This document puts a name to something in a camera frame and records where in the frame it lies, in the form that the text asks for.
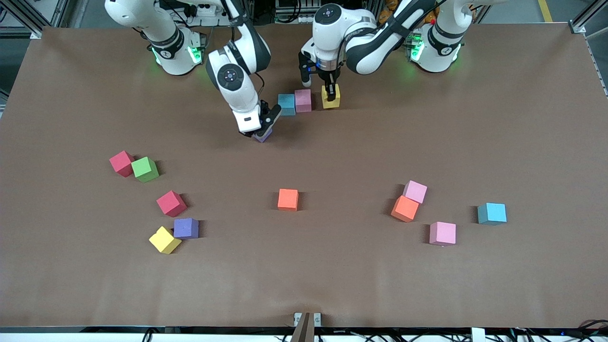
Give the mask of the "yellow foam block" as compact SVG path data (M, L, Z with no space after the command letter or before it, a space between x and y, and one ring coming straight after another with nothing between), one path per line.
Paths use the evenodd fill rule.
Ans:
M322 86L321 96L322 96L323 109L338 108L340 106L341 93L340 93L340 87L338 84L335 85L334 92L335 92L335 98L333 100L328 100L328 93L325 89L325 86Z
M149 238L149 242L164 255L170 255L178 247L182 240L173 236L173 231L166 227L159 229Z

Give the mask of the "pink foam block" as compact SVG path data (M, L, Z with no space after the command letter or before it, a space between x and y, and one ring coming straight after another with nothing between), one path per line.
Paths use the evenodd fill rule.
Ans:
M311 89L295 90L294 98L296 113L308 113L312 111Z
M456 224L435 222L429 227L428 242L437 246L451 246L456 244Z
M422 204L424 202L427 190L428 187L426 185L410 180L405 185L402 195L410 200Z

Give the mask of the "orange foam block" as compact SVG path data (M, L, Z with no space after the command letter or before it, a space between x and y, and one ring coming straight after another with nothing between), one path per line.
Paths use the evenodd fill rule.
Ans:
M277 208L282 211L297 211L298 190L281 188L278 193Z
M391 210L391 216L403 222L412 222L415 219L419 203L405 196L399 196Z

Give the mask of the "orange packaged goods pile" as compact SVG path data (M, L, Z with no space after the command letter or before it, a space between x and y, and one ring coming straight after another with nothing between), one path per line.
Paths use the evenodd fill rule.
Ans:
M378 25L382 25L382 24L384 24L384 22L386 22L388 20L390 15L392 15L393 12L395 11L395 9L397 9L399 1L400 0L384 0L383 7L380 10L380 13L378 15ZM437 19L438 14L439 14L439 8L434 9L432 12L430 12L429 14L427 14L424 17L424 19L421 23L422 24L434 23Z

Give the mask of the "red foam block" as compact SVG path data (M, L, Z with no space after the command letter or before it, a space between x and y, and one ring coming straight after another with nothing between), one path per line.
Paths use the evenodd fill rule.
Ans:
M115 156L109 158L109 162L115 171L115 173L122 177L129 177L134 173L132 163L135 161L134 156L129 154L126 150L115 154Z
M187 208L180 194L170 190L156 200L159 208L165 216L177 217L182 214Z

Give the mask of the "green foam block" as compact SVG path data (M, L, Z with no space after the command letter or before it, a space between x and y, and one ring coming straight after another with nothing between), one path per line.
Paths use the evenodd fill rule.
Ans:
M160 175L156 163L149 157L131 162L131 168L135 178L142 183L150 182Z

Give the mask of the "dark slanted metal bar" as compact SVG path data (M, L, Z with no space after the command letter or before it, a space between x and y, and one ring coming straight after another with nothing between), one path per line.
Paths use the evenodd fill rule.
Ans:
M302 313L289 342L315 342L314 318L311 314L313 313Z

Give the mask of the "aluminium frame profile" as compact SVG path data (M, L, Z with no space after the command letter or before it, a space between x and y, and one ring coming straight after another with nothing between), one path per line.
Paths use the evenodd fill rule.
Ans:
M0 0L0 38L39 39L45 27L61 27L73 0Z
M608 0L591 0L573 19L569 20L572 33L585 33L584 26L591 21L604 7L608 6Z

